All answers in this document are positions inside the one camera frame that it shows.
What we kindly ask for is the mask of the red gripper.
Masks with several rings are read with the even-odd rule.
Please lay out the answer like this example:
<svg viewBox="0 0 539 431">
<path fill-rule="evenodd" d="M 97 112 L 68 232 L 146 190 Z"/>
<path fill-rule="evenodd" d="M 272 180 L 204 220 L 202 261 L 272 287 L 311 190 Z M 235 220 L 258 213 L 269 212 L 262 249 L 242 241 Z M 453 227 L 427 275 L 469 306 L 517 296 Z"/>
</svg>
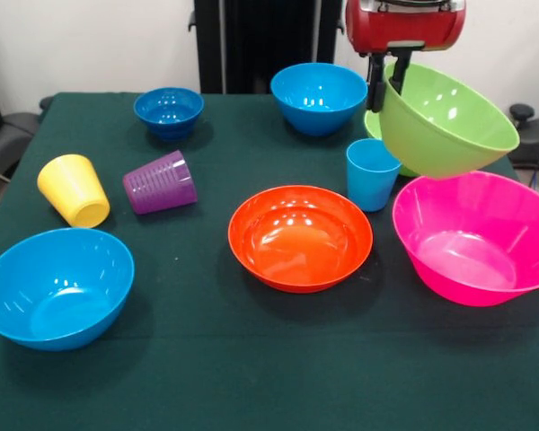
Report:
<svg viewBox="0 0 539 431">
<path fill-rule="evenodd" d="M 465 1 L 348 1 L 345 9 L 350 44 L 369 55 L 367 110 L 383 108 L 385 53 L 397 58 L 393 88 L 402 93 L 414 50 L 446 50 L 464 27 Z"/>
</svg>

